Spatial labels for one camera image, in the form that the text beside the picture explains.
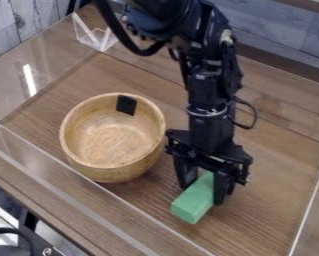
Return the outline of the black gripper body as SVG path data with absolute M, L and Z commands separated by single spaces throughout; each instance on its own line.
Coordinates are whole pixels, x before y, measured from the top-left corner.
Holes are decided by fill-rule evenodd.
M 234 142 L 235 121 L 233 114 L 188 114 L 188 129 L 166 131 L 166 152 L 188 159 L 199 168 L 213 174 L 225 169 L 233 176 L 235 185 L 245 185 L 250 175 L 251 155 Z

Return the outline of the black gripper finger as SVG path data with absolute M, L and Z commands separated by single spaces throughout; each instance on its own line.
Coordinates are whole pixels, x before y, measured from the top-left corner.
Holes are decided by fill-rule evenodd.
M 174 158 L 174 166 L 179 186 L 186 190 L 198 178 L 198 167 L 188 159 L 180 157 Z
M 225 170 L 219 169 L 214 173 L 214 204 L 222 205 L 226 197 L 234 190 L 234 176 Z

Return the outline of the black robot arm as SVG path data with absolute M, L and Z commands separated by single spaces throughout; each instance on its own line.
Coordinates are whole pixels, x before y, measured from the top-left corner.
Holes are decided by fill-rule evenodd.
M 211 199 L 221 205 L 235 186 L 247 183 L 253 164 L 234 142 L 235 129 L 254 126 L 237 121 L 243 72 L 229 20 L 211 0 L 124 0 L 122 14 L 110 0 L 95 0 L 95 5 L 130 52 L 147 57 L 167 48 L 179 62 L 188 128 L 166 131 L 166 152 L 182 189 L 196 182 L 199 169 L 213 173 Z

